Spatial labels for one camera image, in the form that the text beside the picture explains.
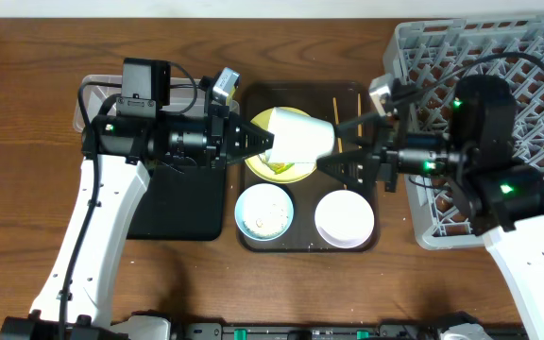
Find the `white paper cup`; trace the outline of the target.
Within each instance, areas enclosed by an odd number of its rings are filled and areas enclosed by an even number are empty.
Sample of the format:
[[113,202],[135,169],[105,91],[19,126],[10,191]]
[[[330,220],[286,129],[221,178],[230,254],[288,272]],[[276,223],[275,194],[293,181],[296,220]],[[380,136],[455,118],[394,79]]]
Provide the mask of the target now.
[[272,147],[265,151],[268,163],[314,163],[333,152],[334,127],[330,122],[283,108],[274,108],[267,130]]

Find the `black waste tray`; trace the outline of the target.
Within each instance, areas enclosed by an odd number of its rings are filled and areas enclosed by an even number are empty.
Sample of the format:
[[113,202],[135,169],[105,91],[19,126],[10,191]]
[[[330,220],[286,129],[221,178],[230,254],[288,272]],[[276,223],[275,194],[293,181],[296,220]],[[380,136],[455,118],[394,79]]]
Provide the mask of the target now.
[[155,168],[133,215],[131,240],[212,241],[222,230],[226,171]]

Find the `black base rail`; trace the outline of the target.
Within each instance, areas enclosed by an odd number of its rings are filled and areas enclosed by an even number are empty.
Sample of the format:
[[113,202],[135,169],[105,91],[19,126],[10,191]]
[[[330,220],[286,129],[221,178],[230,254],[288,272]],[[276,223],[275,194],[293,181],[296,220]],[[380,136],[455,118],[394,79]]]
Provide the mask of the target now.
[[193,323],[182,326],[172,340],[373,340],[373,339],[527,339],[522,328],[487,328],[464,323],[445,328],[408,324],[367,327],[269,326]]

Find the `grey dishwasher rack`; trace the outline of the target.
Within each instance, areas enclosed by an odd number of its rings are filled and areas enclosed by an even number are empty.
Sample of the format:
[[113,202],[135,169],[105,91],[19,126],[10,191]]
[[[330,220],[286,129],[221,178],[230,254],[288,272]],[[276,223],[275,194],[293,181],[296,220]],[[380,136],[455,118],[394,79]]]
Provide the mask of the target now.
[[[544,62],[544,15],[403,23],[383,55],[386,72],[418,88],[480,57],[522,52]],[[526,60],[497,59],[470,73],[503,77],[518,102],[513,136],[515,155],[544,177],[544,73]],[[443,190],[442,181],[405,180],[416,241],[429,250],[480,247],[468,220]]]

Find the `dark brown serving tray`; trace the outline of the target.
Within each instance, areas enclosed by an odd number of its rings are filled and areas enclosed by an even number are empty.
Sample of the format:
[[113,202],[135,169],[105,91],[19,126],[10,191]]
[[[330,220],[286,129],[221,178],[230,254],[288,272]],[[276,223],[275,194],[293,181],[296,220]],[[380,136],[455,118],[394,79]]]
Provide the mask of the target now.
[[[243,92],[241,115],[251,120],[261,111],[275,107],[291,107],[310,116],[334,123],[332,98],[336,97],[339,121],[357,116],[357,94],[362,97],[362,112],[370,105],[364,85],[351,80],[335,81],[262,81]],[[291,197],[295,214],[290,229],[281,237],[259,242],[247,239],[240,231],[237,238],[243,247],[260,253],[332,253],[342,249],[328,244],[315,227],[315,208],[327,194],[341,190],[343,185],[320,171],[297,182],[278,184]]]

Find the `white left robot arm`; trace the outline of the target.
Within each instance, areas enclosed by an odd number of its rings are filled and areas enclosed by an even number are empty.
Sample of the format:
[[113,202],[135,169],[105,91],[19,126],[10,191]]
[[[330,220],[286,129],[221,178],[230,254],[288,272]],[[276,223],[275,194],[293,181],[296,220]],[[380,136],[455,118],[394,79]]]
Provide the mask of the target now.
[[222,169],[269,149],[273,135],[230,108],[239,74],[225,68],[186,85],[202,118],[171,110],[175,64],[127,58],[95,115],[84,115],[79,191],[59,255],[26,317],[8,317],[3,339],[168,339],[165,316],[112,320],[112,296],[133,214],[151,165]]

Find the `clear plastic bin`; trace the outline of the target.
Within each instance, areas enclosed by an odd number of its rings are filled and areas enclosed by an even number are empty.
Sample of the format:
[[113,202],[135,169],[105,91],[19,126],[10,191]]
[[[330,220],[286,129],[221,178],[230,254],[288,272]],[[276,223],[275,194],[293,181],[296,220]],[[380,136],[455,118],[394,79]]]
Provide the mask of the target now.
[[[120,75],[88,75],[83,78],[83,81],[98,81],[113,84],[120,84],[122,77]],[[181,85],[181,88],[172,89],[170,91],[170,104],[164,106],[165,111],[179,111],[185,109],[193,99],[192,84],[188,78],[172,77],[172,85]],[[120,88],[104,87],[90,85],[83,90],[84,105],[90,120],[92,120],[99,112],[104,101],[113,94],[119,94]],[[197,91],[197,100],[194,106],[186,112],[187,116],[200,118],[204,115],[205,93]],[[81,132],[84,128],[79,105],[76,105],[73,126],[75,131]]]

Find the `rice food waste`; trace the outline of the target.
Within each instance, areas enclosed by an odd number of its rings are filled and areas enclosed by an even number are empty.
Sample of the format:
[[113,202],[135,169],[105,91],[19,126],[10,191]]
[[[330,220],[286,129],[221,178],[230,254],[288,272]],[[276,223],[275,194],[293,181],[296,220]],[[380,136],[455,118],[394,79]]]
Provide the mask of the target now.
[[287,227],[286,202],[278,195],[250,193],[244,206],[243,222],[257,238],[275,237]]

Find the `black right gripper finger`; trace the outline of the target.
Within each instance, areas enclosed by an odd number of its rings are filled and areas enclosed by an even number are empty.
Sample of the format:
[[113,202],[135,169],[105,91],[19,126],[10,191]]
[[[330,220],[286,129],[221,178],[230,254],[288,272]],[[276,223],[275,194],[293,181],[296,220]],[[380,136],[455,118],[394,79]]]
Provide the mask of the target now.
[[345,185],[367,185],[371,182],[366,153],[337,153],[316,161],[319,171]]
[[381,116],[376,112],[370,112],[336,125],[334,128],[335,136],[337,138],[347,138],[348,132],[358,126],[369,126],[370,137],[381,136],[385,130],[391,130],[393,128],[393,125],[385,116]]

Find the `light blue bowl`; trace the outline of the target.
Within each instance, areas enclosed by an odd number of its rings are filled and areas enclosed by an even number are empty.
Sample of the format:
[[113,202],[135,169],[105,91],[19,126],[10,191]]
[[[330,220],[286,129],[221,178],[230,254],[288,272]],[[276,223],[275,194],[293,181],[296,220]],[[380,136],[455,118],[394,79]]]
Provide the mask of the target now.
[[290,229],[295,214],[291,197],[280,186],[260,183],[245,189],[234,207],[239,231],[253,241],[269,242]]

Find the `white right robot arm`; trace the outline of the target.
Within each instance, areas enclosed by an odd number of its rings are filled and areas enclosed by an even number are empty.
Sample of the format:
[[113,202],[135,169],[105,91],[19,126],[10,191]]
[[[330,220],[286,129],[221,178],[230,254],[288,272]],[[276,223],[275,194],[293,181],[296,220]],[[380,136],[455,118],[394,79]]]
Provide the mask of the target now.
[[442,178],[452,201],[500,269],[531,339],[544,339],[544,179],[514,156],[517,102],[499,76],[471,65],[449,73],[455,83],[446,133],[412,133],[410,105],[424,89],[391,75],[369,87],[373,111],[338,125],[350,152],[318,159],[317,168],[358,192],[399,175]]

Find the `left wooden chopstick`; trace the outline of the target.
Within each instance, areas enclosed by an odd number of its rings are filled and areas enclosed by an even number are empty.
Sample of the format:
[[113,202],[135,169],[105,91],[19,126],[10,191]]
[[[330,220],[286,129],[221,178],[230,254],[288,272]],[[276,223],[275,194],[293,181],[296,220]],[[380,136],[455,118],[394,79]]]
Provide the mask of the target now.
[[[333,106],[333,116],[334,116],[335,127],[338,128],[340,122],[339,122],[339,114],[338,114],[336,97],[332,98],[332,106]],[[335,132],[335,137],[336,137],[338,153],[341,154],[343,153],[343,142],[341,137],[339,136],[339,132]]]

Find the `green snack wrapper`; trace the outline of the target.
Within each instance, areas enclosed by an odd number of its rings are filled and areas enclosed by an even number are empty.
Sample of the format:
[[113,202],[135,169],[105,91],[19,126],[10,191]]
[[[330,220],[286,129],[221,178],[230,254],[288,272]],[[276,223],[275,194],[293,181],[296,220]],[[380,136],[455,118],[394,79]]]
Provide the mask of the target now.
[[269,163],[267,162],[265,164],[274,174],[281,174],[288,169],[290,169],[292,166],[294,166],[293,163]]

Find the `white bowl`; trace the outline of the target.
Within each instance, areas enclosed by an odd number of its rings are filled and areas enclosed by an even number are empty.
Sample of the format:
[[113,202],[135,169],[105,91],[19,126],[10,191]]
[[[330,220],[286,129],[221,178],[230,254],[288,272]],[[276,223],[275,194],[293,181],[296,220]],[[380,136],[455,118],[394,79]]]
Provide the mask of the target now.
[[337,190],[325,195],[314,210],[319,235],[330,245],[348,249],[362,246],[375,229],[375,214],[361,195]]

